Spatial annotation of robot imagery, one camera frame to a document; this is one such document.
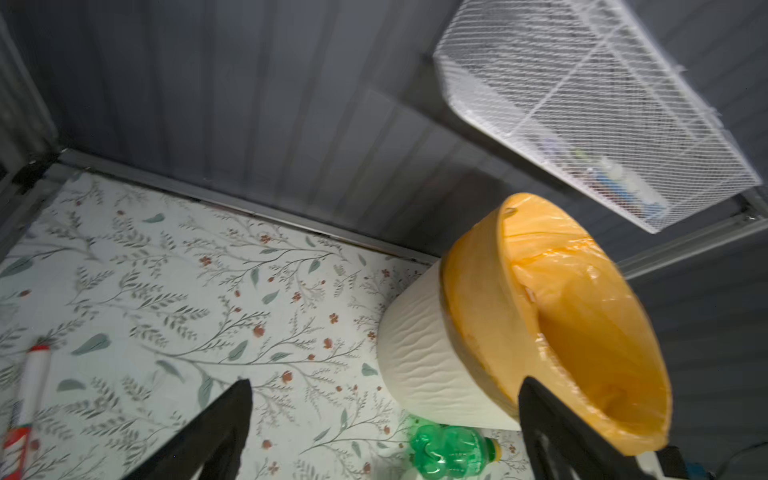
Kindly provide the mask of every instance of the yellow trash bag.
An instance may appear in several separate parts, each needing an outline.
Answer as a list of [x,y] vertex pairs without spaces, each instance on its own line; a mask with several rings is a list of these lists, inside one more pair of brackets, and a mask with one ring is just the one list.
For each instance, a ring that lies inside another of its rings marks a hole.
[[456,242],[441,276],[452,344],[509,415],[518,418],[518,391],[534,376],[625,455],[667,444],[671,390],[654,331],[563,210],[509,197]]

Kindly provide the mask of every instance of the green leaf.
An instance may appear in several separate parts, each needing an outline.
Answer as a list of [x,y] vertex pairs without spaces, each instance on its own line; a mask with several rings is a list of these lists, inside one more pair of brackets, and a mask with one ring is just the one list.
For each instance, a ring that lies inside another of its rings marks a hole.
[[210,390],[214,387],[214,381],[208,375],[203,374],[203,382],[200,384],[200,388],[197,389],[197,403],[201,409],[208,406],[208,400],[210,400]]
[[15,275],[16,273],[21,273],[32,265],[35,265],[35,262],[33,262],[31,258],[22,257],[16,260],[14,263],[8,265],[5,270],[0,273],[0,278],[4,276]]
[[269,302],[274,300],[275,297],[277,296],[277,292],[270,293],[269,295],[265,295],[264,298],[261,299],[261,301],[264,302],[264,305],[267,305]]
[[362,374],[364,376],[378,375],[379,371],[373,368],[371,365],[368,365],[367,363],[363,363]]
[[67,390],[85,390],[85,385],[75,379],[61,380],[56,387],[57,392],[66,392]]
[[166,362],[165,360],[158,360],[155,362],[158,364],[163,370],[170,373],[171,375],[177,377],[179,380],[181,380],[182,383],[184,383],[184,377],[181,376],[178,370],[176,370],[176,367],[171,365],[170,363]]
[[323,437],[324,437],[324,436],[326,436],[326,433],[328,433],[328,431],[329,431],[329,430],[330,430],[330,428],[328,428],[328,429],[325,429],[325,430],[323,430],[322,432],[320,432],[320,434],[319,434],[317,437],[315,437],[315,438],[313,439],[313,441],[314,441],[314,442],[318,442],[319,440],[322,440],[322,439],[323,439]]
[[241,356],[243,356],[243,351],[245,350],[246,345],[248,345],[248,340],[243,340],[240,342],[235,348],[232,349],[230,355],[227,358],[230,360],[239,359]]
[[109,340],[109,337],[106,334],[97,333],[88,340],[85,340],[85,343],[72,352],[72,355],[83,355],[85,353],[95,352],[96,350],[105,349],[111,344],[112,341]]
[[147,218],[147,219],[142,220],[142,221],[144,221],[144,223],[157,223],[157,222],[161,222],[163,220],[165,220],[165,215],[157,214],[154,217]]
[[285,353],[285,352],[275,353],[270,357],[270,362],[276,362],[277,360],[282,360],[286,358],[288,355],[290,355],[290,353]]

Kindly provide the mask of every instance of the wire shelf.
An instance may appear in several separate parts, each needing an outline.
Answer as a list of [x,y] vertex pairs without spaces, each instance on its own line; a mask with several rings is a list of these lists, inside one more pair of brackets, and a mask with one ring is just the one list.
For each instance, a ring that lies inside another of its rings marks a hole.
[[651,233],[761,183],[620,0],[465,0],[435,59],[460,117]]

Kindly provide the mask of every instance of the black object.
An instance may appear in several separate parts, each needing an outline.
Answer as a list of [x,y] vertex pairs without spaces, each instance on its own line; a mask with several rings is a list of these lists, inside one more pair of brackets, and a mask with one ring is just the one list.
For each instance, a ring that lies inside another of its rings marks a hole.
[[680,449],[674,445],[669,445],[656,452],[656,458],[659,459],[661,472],[665,477],[688,478],[688,471],[685,469],[685,460],[680,453]]
[[537,379],[518,396],[525,449],[536,480],[654,480],[587,425]]
[[234,480],[253,410],[248,380],[238,380],[124,480]]
[[58,154],[45,152],[42,154],[31,154],[30,161],[13,176],[11,183],[19,186],[19,193],[25,194],[30,191],[38,180],[58,159]]

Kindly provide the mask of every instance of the floor mat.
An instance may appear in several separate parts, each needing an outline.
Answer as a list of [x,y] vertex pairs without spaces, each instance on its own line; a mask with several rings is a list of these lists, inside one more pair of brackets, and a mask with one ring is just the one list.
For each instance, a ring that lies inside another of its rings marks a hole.
[[[83,173],[0,265],[3,419],[24,352],[55,348],[26,479],[120,478],[232,382],[239,478],[398,478],[406,415],[376,364],[425,266]],[[484,480],[531,478],[519,432]]]

